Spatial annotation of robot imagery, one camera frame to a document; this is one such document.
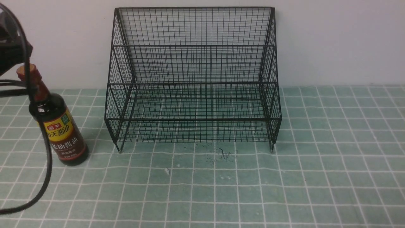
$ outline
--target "bottle label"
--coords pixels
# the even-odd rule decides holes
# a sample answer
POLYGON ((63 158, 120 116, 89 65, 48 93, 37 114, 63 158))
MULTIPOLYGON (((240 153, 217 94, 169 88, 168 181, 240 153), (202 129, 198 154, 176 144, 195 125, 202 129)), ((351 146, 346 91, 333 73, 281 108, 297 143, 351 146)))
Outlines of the bottle label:
POLYGON ((69 109, 55 120, 44 122, 51 146, 60 160, 73 160, 86 149, 69 109))

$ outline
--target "white wall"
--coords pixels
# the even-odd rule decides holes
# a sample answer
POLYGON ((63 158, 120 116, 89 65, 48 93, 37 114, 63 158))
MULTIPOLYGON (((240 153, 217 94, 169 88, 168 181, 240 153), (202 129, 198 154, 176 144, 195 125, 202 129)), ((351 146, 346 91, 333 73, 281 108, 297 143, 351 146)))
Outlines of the white wall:
POLYGON ((50 88, 106 86, 120 6, 274 6, 281 86, 405 83, 405 0, 2 2, 22 23, 50 88))

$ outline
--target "yellow label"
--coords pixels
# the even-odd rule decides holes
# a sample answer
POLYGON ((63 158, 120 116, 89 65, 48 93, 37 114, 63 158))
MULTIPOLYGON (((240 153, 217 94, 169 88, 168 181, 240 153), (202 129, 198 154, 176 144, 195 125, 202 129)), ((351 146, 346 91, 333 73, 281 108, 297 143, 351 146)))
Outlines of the yellow label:
POLYGON ((72 116, 69 110, 66 110, 61 117, 44 124, 48 138, 53 142, 66 139, 73 131, 72 116))

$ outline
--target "metal wire mesh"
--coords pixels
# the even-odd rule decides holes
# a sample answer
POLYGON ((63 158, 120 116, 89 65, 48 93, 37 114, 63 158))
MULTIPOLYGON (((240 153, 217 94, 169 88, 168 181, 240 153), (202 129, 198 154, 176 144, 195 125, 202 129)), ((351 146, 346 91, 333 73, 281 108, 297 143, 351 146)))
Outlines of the metal wire mesh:
POLYGON ((125 141, 273 147, 274 8, 115 9, 105 123, 120 149, 125 141))

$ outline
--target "brand logo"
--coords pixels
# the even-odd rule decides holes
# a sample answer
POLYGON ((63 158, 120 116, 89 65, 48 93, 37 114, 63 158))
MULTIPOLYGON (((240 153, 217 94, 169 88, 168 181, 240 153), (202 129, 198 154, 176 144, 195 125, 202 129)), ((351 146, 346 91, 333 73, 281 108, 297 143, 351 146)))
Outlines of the brand logo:
POLYGON ((51 124, 51 125, 47 126, 47 129, 49 131, 53 131, 53 130, 57 130, 57 129, 61 128, 61 127, 62 127, 62 125, 60 123, 54 123, 54 124, 51 124))

